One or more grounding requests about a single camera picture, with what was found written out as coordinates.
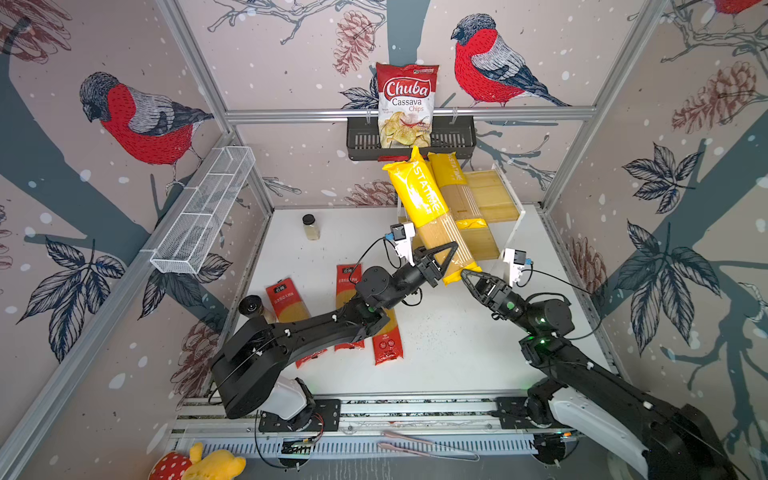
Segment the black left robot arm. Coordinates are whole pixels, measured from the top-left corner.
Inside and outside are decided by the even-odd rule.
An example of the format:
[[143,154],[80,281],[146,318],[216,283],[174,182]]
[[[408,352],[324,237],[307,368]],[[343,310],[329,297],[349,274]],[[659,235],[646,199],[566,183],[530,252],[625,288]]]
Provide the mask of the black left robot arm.
[[291,323],[269,324],[252,315],[211,361],[225,415],[239,419],[259,409],[289,364],[342,343],[377,335],[387,312],[425,283],[435,287],[447,273],[458,243],[423,249],[395,272],[367,268],[355,294],[337,310]]

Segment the yellow spaghetti bag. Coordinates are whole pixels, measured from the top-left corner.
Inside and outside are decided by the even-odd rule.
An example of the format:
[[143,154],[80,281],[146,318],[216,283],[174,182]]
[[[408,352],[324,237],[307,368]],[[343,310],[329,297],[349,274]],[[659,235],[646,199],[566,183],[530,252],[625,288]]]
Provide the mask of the yellow spaghetti bag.
[[468,180],[455,153],[428,154],[438,188],[459,230],[487,227]]
[[459,281],[463,270],[481,272],[419,148],[412,147],[408,161],[389,163],[382,169],[388,173],[408,218],[427,249],[457,243],[443,283]]

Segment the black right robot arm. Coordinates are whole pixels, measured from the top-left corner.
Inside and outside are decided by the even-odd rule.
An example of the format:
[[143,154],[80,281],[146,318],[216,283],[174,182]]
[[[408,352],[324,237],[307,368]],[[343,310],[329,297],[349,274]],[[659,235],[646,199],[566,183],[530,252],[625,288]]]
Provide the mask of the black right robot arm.
[[590,359],[568,338],[571,304],[562,294],[518,295],[503,279],[462,271],[472,297],[493,317],[525,331],[525,360],[544,374],[527,391],[537,425],[558,422],[588,436],[645,479],[734,479],[736,468],[708,417],[676,407],[626,382]]

